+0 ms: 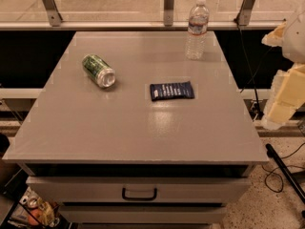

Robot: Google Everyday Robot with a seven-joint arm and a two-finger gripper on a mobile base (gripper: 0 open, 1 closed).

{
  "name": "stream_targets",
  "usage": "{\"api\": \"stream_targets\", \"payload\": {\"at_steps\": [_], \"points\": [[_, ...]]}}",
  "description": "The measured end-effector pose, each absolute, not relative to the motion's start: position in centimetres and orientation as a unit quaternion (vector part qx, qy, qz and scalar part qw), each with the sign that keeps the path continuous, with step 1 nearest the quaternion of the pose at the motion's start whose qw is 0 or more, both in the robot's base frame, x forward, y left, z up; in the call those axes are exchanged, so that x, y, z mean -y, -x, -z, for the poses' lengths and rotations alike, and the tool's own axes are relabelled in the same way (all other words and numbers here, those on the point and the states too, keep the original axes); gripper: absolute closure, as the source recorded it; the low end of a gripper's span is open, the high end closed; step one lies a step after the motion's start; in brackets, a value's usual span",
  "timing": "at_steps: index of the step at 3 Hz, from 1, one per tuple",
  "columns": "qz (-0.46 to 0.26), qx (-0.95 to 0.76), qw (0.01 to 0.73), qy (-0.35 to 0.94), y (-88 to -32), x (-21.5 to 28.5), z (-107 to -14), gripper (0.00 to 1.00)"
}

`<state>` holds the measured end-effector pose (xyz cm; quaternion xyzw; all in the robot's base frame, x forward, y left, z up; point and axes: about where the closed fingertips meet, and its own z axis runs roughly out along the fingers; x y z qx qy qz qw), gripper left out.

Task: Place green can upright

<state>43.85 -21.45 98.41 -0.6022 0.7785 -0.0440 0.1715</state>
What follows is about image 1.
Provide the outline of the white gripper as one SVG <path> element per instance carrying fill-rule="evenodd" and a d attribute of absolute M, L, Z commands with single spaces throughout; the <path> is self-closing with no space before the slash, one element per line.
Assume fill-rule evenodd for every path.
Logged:
<path fill-rule="evenodd" d="M 283 56 L 296 63 L 305 63 L 305 4 L 261 42 L 270 47 L 281 47 Z M 274 76 L 270 97 L 263 111 L 261 125 L 267 130 L 278 130 L 305 103 L 305 65 L 293 64 L 287 71 L 278 70 Z"/>

